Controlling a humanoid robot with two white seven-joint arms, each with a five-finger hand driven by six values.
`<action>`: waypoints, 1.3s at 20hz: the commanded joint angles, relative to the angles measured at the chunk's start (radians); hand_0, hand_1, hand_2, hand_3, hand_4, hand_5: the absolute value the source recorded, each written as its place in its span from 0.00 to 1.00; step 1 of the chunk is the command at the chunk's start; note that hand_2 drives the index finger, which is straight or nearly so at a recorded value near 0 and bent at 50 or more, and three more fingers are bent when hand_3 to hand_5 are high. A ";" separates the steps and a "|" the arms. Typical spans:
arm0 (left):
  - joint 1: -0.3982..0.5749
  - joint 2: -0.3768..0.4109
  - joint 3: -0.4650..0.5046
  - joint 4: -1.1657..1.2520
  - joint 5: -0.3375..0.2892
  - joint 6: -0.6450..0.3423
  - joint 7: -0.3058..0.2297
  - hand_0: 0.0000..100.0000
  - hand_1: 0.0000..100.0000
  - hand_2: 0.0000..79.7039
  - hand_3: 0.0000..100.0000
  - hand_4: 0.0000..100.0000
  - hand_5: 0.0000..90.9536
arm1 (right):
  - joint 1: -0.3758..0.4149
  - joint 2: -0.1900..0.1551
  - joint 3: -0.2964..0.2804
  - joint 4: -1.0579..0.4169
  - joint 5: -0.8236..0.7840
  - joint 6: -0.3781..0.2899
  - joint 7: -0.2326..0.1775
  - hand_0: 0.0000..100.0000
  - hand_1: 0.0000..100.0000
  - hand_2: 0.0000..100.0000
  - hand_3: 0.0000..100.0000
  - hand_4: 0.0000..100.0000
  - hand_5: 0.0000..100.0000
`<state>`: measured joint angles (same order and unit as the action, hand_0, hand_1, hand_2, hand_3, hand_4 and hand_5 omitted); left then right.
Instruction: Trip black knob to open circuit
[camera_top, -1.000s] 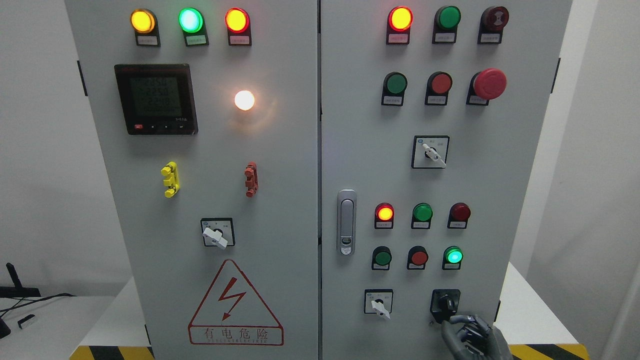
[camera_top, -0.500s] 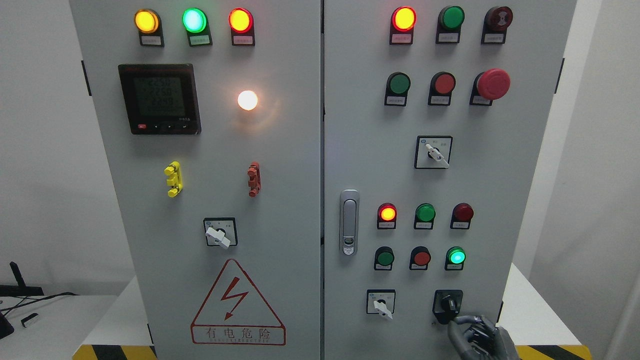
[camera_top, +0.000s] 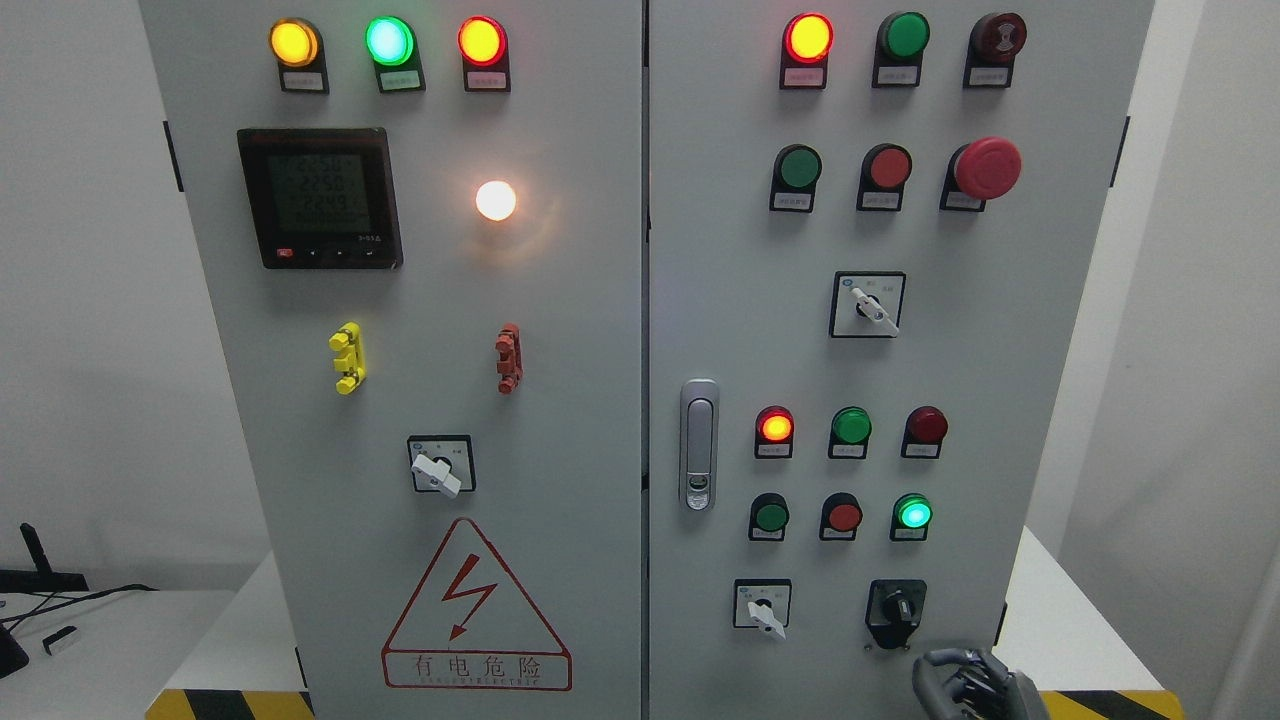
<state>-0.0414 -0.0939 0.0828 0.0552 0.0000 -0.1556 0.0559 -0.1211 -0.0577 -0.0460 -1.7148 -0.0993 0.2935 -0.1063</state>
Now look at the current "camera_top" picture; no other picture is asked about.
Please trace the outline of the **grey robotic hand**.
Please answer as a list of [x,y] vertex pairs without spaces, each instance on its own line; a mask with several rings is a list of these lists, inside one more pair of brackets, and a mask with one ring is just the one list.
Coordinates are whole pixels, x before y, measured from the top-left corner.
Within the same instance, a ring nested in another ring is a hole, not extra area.
[[932,650],[911,667],[911,687],[929,719],[1048,719],[1034,682],[984,648]]

